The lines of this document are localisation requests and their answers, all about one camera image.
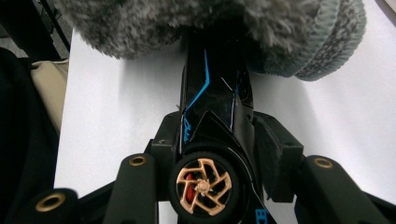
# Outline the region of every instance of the wheel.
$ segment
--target wheel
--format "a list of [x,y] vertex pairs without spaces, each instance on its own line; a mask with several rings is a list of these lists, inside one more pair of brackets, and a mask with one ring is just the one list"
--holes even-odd
[[170,178],[170,201],[183,219],[195,224],[223,223],[233,217],[239,182],[230,163],[210,152],[180,160]]

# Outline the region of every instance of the blue logo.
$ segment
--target blue logo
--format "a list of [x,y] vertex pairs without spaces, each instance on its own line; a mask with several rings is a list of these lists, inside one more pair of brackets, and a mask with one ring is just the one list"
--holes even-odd
[[190,131],[191,131],[191,125],[187,121],[186,117],[184,118],[184,136],[183,136],[183,141],[184,143],[187,143],[190,139]]
[[265,209],[256,209],[256,224],[267,224],[267,211]]

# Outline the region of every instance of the brass insert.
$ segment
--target brass insert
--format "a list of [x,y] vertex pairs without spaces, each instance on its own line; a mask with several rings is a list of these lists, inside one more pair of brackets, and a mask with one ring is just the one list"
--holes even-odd
[[[183,168],[177,177],[177,184],[184,184],[183,195],[180,198],[180,204],[186,209],[187,212],[193,214],[195,206],[199,206],[204,209],[210,216],[215,216],[219,212],[221,212],[225,205],[219,201],[219,199],[227,193],[232,188],[230,175],[225,172],[223,175],[219,175],[218,169],[216,168],[213,160],[210,159],[198,159],[198,167],[196,168]],[[210,183],[209,178],[207,177],[205,165],[208,165],[213,170],[215,175],[215,180]],[[189,173],[201,173],[202,179],[186,179]],[[213,191],[213,188],[224,181],[224,187],[221,191],[217,193],[217,195],[209,194],[210,191]],[[192,186],[194,189],[194,196],[192,202],[187,201],[187,192],[189,187]],[[202,195],[203,197],[207,197],[211,202],[215,204],[214,207],[208,207],[205,204],[199,202],[198,196]]]
[[139,166],[139,165],[143,165],[144,163],[146,163],[148,159],[146,159],[146,157],[142,157],[142,156],[137,156],[137,157],[133,157],[129,160],[129,164],[132,166]]
[[55,192],[43,198],[35,205],[37,212],[49,212],[59,207],[66,200],[66,196],[61,192]]
[[314,159],[314,163],[322,168],[326,168],[326,169],[332,168],[332,162],[324,158],[316,158]]

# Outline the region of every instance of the blue stripe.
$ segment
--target blue stripe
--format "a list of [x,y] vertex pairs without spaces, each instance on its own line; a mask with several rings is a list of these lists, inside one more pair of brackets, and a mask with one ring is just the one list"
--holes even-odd
[[198,100],[198,98],[204,93],[204,91],[207,89],[209,86],[209,66],[207,65],[207,56],[206,56],[206,49],[205,49],[205,84],[201,88],[201,90],[198,92],[198,94],[195,96],[195,98],[192,100],[192,102],[187,106],[186,111],[190,109],[190,107],[195,103],[195,101]]

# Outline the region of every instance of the red brake caliper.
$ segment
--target red brake caliper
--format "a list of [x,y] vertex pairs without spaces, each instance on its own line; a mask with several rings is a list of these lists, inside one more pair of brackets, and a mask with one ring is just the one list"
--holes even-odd
[[[188,174],[186,179],[191,180],[192,174]],[[187,189],[187,194],[186,194],[187,202],[191,203],[193,198],[194,198],[194,189],[192,188],[192,185],[189,185],[189,188]]]

